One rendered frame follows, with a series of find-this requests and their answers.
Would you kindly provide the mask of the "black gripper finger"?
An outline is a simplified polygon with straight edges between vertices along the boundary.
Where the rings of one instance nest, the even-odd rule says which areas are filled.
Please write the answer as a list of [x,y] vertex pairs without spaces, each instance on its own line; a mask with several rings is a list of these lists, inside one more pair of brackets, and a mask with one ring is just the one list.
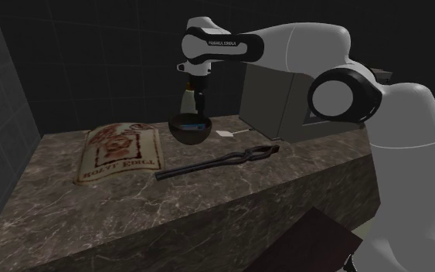
[[195,109],[197,110],[197,114],[203,115],[203,112],[205,110],[205,94],[200,91],[195,92]]

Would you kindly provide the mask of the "small white spatula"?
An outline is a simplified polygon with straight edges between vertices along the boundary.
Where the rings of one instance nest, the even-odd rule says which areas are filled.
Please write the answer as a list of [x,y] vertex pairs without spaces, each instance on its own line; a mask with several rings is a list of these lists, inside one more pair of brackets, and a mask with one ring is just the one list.
[[247,132],[247,131],[250,131],[250,129],[241,130],[241,131],[234,131],[234,132],[230,132],[230,131],[216,131],[216,133],[219,136],[221,136],[221,137],[233,138],[235,134],[239,134],[239,133],[243,133],[243,132]]

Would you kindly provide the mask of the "grey box appliance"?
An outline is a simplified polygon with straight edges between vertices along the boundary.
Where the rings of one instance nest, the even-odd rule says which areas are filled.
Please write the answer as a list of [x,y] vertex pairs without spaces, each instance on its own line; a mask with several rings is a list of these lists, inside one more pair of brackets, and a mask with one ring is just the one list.
[[330,122],[311,113],[308,89],[314,78],[247,65],[240,120],[271,141],[288,143],[357,130],[353,123]]

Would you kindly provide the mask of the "pale bottle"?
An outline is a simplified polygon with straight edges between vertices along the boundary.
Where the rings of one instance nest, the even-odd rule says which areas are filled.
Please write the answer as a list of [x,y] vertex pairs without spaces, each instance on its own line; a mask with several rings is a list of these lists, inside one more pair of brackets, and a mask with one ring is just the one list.
[[190,83],[186,84],[185,92],[182,95],[180,113],[181,114],[198,113],[198,111],[196,110],[196,103],[195,103],[195,91],[193,90],[193,87],[190,85]]

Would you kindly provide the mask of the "beige printed sack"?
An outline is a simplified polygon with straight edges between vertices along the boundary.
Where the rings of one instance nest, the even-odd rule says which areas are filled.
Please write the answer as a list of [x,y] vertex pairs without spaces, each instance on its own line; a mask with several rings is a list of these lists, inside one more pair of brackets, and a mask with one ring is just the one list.
[[153,173],[164,168],[156,127],[129,122],[107,124],[86,133],[73,184],[95,185],[119,175]]

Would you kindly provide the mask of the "black tongs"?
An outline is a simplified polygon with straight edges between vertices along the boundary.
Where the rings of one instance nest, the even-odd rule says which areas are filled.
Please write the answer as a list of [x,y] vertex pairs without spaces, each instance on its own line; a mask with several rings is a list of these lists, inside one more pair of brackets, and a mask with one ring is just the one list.
[[240,165],[246,162],[259,161],[269,158],[272,154],[278,153],[279,150],[280,146],[277,144],[256,146],[253,148],[248,148],[242,152],[230,152],[229,154],[215,158],[213,160],[156,172],[155,178],[160,181],[178,175],[197,172],[207,168],[215,168],[227,165]]

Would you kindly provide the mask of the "dark brown bowl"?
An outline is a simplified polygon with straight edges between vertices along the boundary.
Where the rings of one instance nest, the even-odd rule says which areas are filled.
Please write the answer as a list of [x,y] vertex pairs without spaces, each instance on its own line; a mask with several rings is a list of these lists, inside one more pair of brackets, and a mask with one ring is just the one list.
[[[182,124],[205,124],[203,131],[185,131],[181,129]],[[204,142],[212,131],[212,121],[199,114],[177,114],[168,120],[168,128],[172,136],[184,145],[198,145]]]

